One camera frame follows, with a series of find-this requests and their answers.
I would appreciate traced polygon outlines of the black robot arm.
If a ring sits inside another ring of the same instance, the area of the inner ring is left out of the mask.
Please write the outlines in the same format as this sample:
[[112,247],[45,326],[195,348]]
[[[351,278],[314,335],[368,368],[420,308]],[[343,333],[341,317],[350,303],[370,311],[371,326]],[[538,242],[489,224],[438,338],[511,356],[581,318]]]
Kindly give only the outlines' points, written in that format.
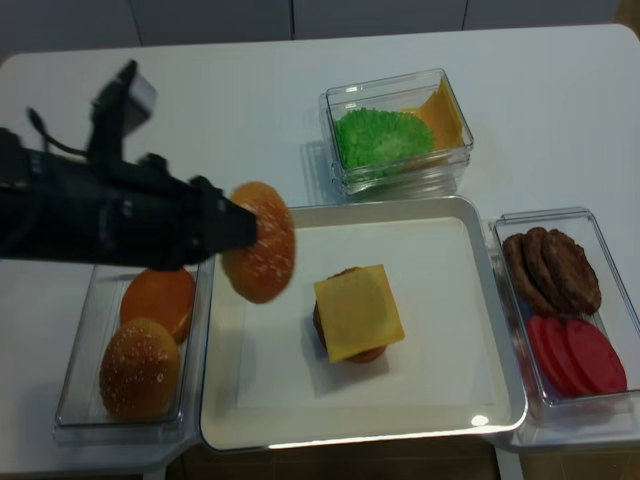
[[256,240],[253,213],[204,177],[172,177],[157,155],[101,169],[1,132],[4,259],[173,271]]

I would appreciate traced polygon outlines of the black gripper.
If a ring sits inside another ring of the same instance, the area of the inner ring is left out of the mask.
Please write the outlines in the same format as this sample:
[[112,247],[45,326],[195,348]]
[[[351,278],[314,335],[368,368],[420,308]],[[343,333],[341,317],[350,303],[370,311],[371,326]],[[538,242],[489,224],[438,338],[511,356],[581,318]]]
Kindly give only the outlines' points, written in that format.
[[171,176],[158,155],[110,162],[107,182],[98,220],[101,264],[170,271],[257,240],[254,213],[202,176],[187,182]]

